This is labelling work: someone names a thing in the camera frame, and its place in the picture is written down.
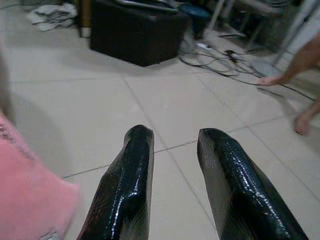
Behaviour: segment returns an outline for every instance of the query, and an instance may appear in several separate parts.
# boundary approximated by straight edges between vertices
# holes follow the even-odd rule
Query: blue object
[[[192,19],[192,30],[194,35],[198,37],[211,19],[211,14],[198,6],[192,4],[182,4],[179,6],[181,12],[189,15]]]

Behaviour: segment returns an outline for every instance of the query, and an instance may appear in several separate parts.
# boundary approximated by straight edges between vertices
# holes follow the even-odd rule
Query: white cloth
[[[77,16],[76,7],[70,3],[63,5],[43,5],[32,10],[26,18],[36,25],[40,31],[45,32],[58,26],[69,27]]]

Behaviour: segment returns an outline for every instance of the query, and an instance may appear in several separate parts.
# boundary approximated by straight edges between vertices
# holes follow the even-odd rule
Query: tile floor
[[[90,51],[75,29],[37,32],[19,7],[0,11],[0,41],[17,128],[51,171],[81,187],[66,240],[76,239],[100,177],[136,124],[155,133],[149,239],[218,239],[196,155],[198,131],[210,127],[242,144],[309,238],[320,239],[320,118],[307,137],[292,131],[294,116],[309,100],[176,59],[138,67]],[[213,42],[239,50],[229,41]]]

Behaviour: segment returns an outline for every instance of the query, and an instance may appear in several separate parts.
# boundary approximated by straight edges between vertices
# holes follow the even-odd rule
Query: foot
[[[258,81],[258,84],[260,86],[273,86],[273,85],[279,85],[279,84],[285,84],[288,80],[284,78],[283,76],[268,76],[263,77]]]
[[[295,132],[300,135],[307,135],[310,129],[310,121],[313,118],[313,114],[308,110],[300,113],[295,119]]]

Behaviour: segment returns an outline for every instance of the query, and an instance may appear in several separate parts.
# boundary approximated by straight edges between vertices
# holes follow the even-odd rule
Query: pink blanket
[[[78,198],[0,113],[0,240],[63,239]]]

